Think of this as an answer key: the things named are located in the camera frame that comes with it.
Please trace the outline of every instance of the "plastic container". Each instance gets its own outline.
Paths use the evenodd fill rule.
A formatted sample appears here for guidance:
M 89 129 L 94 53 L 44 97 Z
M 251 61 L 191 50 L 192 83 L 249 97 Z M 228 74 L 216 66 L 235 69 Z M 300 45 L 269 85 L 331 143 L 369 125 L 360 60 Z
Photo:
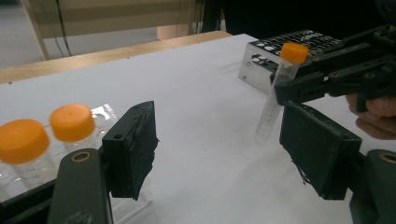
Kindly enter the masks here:
M 85 105 L 64 105 L 52 112 L 49 123 L 55 138 L 64 143 L 67 152 L 97 148 L 93 136 L 95 122 Z
M 300 64 L 306 60 L 308 51 L 308 47 L 296 43 L 286 43 L 283 45 L 279 55 L 281 60 L 276 70 L 275 79 L 256 130 L 255 141 L 258 144 L 265 144 L 268 140 L 282 107 L 277 103 L 274 86 L 295 78 Z
M 44 127 L 36 120 L 18 119 L 0 127 L 0 160 L 5 170 L 5 164 L 12 168 L 2 173 L 2 195 L 18 195 L 23 190 L 18 186 L 20 182 L 33 189 L 56 177 L 58 171 L 48 152 L 49 145 Z

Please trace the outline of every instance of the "orange cap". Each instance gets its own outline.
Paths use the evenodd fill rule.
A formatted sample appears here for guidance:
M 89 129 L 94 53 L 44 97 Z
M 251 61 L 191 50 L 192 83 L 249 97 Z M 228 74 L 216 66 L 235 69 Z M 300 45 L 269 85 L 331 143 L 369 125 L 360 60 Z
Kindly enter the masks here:
M 49 118 L 53 134 L 63 142 L 77 142 L 88 137 L 95 124 L 91 110 L 85 105 L 64 105 Z
M 285 43 L 280 51 L 280 57 L 291 63 L 304 63 L 308 55 L 307 46 L 296 43 Z
M 44 127 L 33 119 L 17 119 L 0 127 L 0 160 L 22 164 L 41 156 L 50 140 Z

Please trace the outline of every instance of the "white tabletop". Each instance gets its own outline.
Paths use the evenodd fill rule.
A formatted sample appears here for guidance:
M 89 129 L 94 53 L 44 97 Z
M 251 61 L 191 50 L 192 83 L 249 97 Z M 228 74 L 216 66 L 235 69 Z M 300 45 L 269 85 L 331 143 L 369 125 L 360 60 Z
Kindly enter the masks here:
M 237 77 L 247 42 L 237 35 L 47 77 L 0 85 L 0 125 L 48 123 L 60 105 L 110 104 L 119 117 L 153 100 L 160 143 L 153 201 L 134 223 L 352 223 L 345 201 L 305 186 L 278 143 L 253 141 L 266 95 Z M 309 103 L 363 138 L 361 151 L 393 149 L 355 126 L 344 97 Z

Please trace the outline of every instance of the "clear plastic jar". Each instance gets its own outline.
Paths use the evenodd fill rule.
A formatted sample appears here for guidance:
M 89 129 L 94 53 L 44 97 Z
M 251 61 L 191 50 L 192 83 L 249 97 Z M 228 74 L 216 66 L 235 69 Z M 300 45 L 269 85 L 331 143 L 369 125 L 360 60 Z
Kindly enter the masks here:
M 52 112 L 49 123 L 54 136 L 64 143 L 67 152 L 82 148 L 97 148 L 93 136 L 95 123 L 85 105 L 64 105 Z
M 0 127 L 0 160 L 11 166 L 27 189 L 33 189 L 54 179 L 57 168 L 48 152 L 50 139 L 44 127 L 33 119 L 18 119 Z M 3 194 L 18 195 L 18 178 L 5 178 Z

